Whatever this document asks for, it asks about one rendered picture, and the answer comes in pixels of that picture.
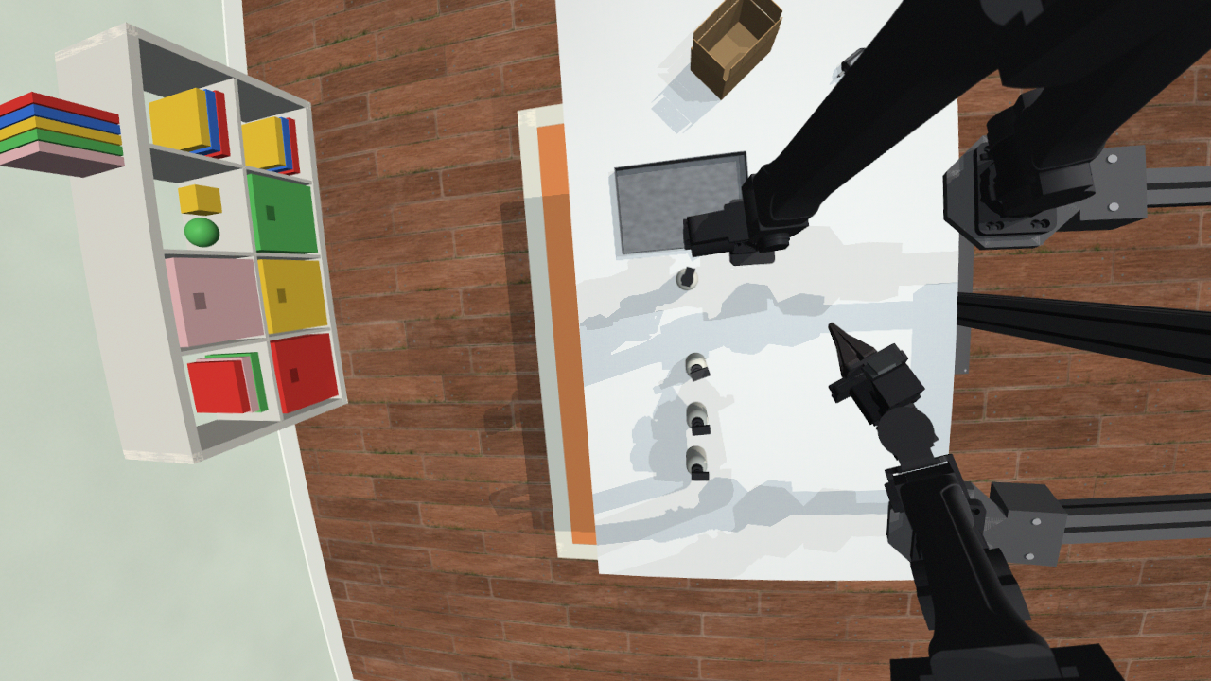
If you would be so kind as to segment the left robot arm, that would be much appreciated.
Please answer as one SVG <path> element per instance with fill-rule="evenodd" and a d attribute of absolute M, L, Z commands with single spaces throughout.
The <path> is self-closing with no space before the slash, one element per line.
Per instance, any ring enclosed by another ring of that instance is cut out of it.
<path fill-rule="evenodd" d="M 890 353 L 862 368 L 866 380 L 850 394 L 867 423 L 880 419 L 880 443 L 900 463 L 884 469 L 884 488 L 914 531 L 911 570 L 934 630 L 928 656 L 890 659 L 890 681 L 1125 681 L 1100 643 L 1050 648 L 1025 623 L 1025 594 L 1001 550 L 985 540 L 982 500 L 970 498 L 955 456 L 934 459 L 939 437 L 926 414 L 903 407 L 924 385 Z"/>

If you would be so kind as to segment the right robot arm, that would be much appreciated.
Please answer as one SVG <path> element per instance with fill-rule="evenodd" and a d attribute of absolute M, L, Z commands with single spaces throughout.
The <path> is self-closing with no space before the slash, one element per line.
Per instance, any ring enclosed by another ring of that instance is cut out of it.
<path fill-rule="evenodd" d="M 1094 198 L 1090 161 L 1109 135 L 1209 50 L 1211 0 L 903 0 L 744 182 L 744 201 L 683 219 L 684 247 L 787 248 L 836 189 L 995 70 L 1001 86 L 1034 90 L 974 150 L 974 231 L 1040 236 L 1057 207 Z"/>

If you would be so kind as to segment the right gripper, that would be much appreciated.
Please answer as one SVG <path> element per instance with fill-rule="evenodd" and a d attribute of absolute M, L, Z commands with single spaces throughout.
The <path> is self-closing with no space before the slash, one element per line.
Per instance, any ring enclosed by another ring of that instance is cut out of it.
<path fill-rule="evenodd" d="M 737 201 L 744 201 L 744 199 L 730 200 L 730 204 Z M 731 267 L 761 267 L 761 264 L 773 264 L 775 262 L 775 251 L 729 254 L 729 262 L 731 263 Z"/>

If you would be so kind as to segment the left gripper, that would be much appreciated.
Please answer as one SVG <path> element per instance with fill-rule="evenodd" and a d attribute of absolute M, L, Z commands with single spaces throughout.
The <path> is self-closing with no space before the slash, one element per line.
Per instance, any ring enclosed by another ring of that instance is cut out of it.
<path fill-rule="evenodd" d="M 862 367 L 867 365 L 867 361 L 877 357 L 877 355 L 880 355 L 882 353 L 890 353 L 900 362 L 908 361 L 908 356 L 903 350 L 900 350 L 895 343 L 882 349 L 880 351 L 877 351 L 874 347 L 869 347 L 863 343 L 863 340 L 859 340 L 859 338 L 854 338 L 851 334 L 845 333 L 845 331 L 836 326 L 836 324 L 830 324 L 830 333 L 832 338 L 834 338 L 836 357 L 838 357 L 842 374 L 842 379 L 830 384 L 830 391 L 832 393 L 832 397 L 834 397 L 836 404 L 842 402 L 845 397 L 851 397 L 851 387 L 866 380 Z M 838 349 L 840 350 L 840 354 Z"/>

